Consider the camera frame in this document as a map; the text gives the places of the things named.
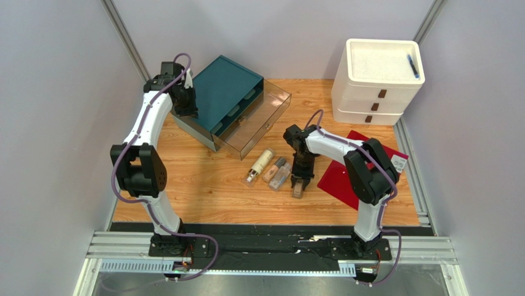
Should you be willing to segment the beige foundation bottle black cap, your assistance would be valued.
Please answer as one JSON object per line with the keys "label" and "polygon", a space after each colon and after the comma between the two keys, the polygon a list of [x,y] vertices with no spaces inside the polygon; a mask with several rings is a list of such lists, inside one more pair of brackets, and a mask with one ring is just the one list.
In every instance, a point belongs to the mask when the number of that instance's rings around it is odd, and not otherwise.
{"label": "beige foundation bottle black cap", "polygon": [[298,179],[292,188],[291,196],[296,199],[301,199],[304,193],[304,180]]}

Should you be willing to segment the clear drawer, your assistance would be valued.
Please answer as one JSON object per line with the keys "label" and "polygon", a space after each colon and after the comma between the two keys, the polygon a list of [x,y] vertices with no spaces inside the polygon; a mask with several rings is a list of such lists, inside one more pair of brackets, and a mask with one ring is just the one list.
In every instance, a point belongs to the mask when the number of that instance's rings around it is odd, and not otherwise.
{"label": "clear drawer", "polygon": [[291,104],[292,94],[264,80],[212,130],[213,142],[243,160]]}

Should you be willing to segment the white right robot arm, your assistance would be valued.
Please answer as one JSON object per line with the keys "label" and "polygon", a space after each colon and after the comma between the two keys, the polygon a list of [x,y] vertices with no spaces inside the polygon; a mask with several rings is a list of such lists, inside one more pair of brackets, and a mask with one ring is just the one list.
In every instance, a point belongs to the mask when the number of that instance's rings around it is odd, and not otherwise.
{"label": "white right robot arm", "polygon": [[315,159],[328,157],[345,166],[352,191],[359,199],[352,239],[368,252],[381,239],[386,204],[397,196],[399,173],[380,141],[353,141],[310,125],[288,127],[283,138],[294,150],[291,169],[293,196],[301,197],[314,178]]}

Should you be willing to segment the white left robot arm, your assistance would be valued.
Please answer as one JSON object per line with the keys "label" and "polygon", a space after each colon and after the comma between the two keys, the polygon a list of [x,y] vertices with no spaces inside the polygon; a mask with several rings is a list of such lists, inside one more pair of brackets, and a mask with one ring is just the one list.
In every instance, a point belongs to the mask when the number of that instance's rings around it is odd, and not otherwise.
{"label": "white left robot arm", "polygon": [[187,247],[184,224],[165,191],[168,174],[157,144],[164,120],[171,112],[178,117],[198,114],[195,99],[192,83],[171,86],[159,86],[156,81],[147,83],[132,130],[122,144],[110,149],[112,189],[124,203],[144,206],[154,225],[151,243],[158,249],[181,252]]}

